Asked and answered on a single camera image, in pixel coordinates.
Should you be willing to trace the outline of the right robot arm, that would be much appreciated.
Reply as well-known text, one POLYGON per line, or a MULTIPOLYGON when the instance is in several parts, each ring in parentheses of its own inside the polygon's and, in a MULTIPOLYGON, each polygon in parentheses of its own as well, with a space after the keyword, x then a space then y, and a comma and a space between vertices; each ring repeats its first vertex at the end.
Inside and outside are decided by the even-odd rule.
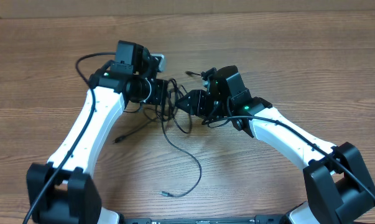
POLYGON ((234 128, 279 151, 303 173, 307 200, 280 223, 356 223, 375 207, 375 185, 358 148, 339 146, 306 132, 246 88, 237 66, 201 72, 204 88, 176 107, 204 125, 231 121, 234 128))

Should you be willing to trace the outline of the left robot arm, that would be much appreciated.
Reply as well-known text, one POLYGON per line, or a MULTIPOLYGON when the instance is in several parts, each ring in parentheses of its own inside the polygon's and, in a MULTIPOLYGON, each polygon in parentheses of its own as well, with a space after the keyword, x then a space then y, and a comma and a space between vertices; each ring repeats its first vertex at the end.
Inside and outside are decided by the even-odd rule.
POLYGON ((127 104, 164 105, 168 82, 157 79, 165 69, 162 54, 120 40, 113 55, 83 79, 86 100, 65 140, 46 164, 29 167, 25 223, 124 223, 122 214, 103 207, 93 182, 95 165, 127 104))

